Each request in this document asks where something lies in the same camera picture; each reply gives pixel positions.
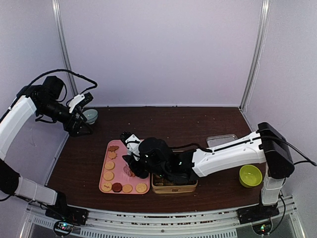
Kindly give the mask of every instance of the cookie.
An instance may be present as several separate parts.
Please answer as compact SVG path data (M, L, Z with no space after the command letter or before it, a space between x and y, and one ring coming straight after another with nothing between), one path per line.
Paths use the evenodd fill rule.
M111 145L111 146L109 146L108 151L114 152L114 151L116 151L117 149L119 149L119 146L117 146L117 145Z
M112 191L121 192L122 191L122 185L119 182L114 183L112 185Z
M104 182L103 185L101 185L101 189L104 192L110 192L112 189L112 184L111 182Z
M114 173L113 172L105 172L104 174L104 179L107 180L107 181L111 181L114 179Z
M115 153L114 151L110 151L109 153L108 153L108 158L110 158L110 159L115 159L117 157L117 153Z
M138 183L135 187L138 193L144 193L148 189L145 183Z
M130 184L126 184L125 186L122 187L122 191L125 192L125 193L132 192L132 189L133 189L133 187Z
M114 162L108 161L108 162L105 164L105 169L106 169L106 170L113 170L113 169L114 169L114 166L115 166L115 163L114 163Z

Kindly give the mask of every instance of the dark red cookie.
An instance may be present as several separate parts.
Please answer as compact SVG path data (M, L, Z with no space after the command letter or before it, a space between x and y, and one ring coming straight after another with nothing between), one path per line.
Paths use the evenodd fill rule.
M119 182L115 182L112 185L112 191L114 192L121 192L122 191L122 185Z

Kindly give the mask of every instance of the metal frame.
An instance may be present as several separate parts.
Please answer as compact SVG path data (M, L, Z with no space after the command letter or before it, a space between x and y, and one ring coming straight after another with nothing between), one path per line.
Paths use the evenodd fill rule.
M68 51L67 51L67 47L66 47L66 40L65 40L64 30L63 30L63 24L62 24L62 19L61 19L61 14L60 14L59 0L52 0L52 5L53 5L54 18L55 18L55 22L56 22L56 26L57 26L57 30L58 30L61 52L63 54L64 66L66 69L71 70ZM77 90L77 86L76 86L76 83L74 80L74 76L72 74L68 73L67 77L68 77L69 84L71 87L71 92L72 92L73 96L76 96L78 94L78 90Z
M286 213L292 216L292 225L298 238L305 233L298 218L292 196L284 198ZM282 216L284 206L278 202ZM236 237L236 229L248 224L239 224L237 208L206 212L187 213L124 213L88 209L89 215L85 226L76 227L73 235L84 238L209 238ZM48 229L53 227L54 219L46 217L45 211L36 204L29 204L22 226L20 238L28 238L33 224Z
M244 111L246 107L247 100L249 98L250 93L252 92L252 86L257 76L260 55L263 49L264 40L266 36L270 4L271 4L271 0L263 0L256 47L255 47L255 51L254 51L254 55L253 55L253 59L251 63L247 85L246 85L246 88L242 97L241 105L240 105L240 109L242 111Z

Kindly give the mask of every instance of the vertical metal pole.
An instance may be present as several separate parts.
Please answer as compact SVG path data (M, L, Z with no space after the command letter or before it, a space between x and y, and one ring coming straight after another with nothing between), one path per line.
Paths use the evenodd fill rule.
M263 0L262 2L262 11L260 16L260 23L259 23L259 30L258 30L258 37L256 42L256 47L252 59L252 64L248 76L247 85L243 94L243 98L241 101L240 109L241 111L244 111L247 100L249 98L249 95L251 93L251 88L254 83L256 72L258 68L258 63L260 60L261 51L264 44L266 29L267 29L267 22L268 22L268 13L269 13L269 7L270 7L270 0Z
M63 54L64 66L66 69L71 70L69 56L68 56L67 47L66 47L65 35L64 35L64 30L63 30L63 25L62 25L62 20L61 20L61 14L60 14L60 9L59 9L59 0L52 0L52 4L53 4L54 18L55 18L55 22L56 22L56 26L57 26L57 30L58 30L60 47L61 47L61 51ZM69 80L72 94L73 94L73 96L76 96L78 94L78 90L76 87L74 76L72 74L68 73L67 77Z

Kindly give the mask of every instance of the white wall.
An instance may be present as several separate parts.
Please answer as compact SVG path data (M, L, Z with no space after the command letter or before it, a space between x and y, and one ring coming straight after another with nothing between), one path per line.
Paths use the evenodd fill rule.
M317 1L272 3L260 70L249 105L253 128L268 121L317 161ZM302 160L293 153L293 160ZM296 166L284 190L293 194L308 237L317 235L317 168Z
M60 1L72 69L99 83L96 106L240 105L261 7L261 0Z
M2 115L23 86L45 71L63 68L63 63L51 1L0 1L0 32ZM65 132L61 124L34 119L22 128L5 161L22 176L44 184ZM0 202L0 237L17 237L26 206L17 198Z

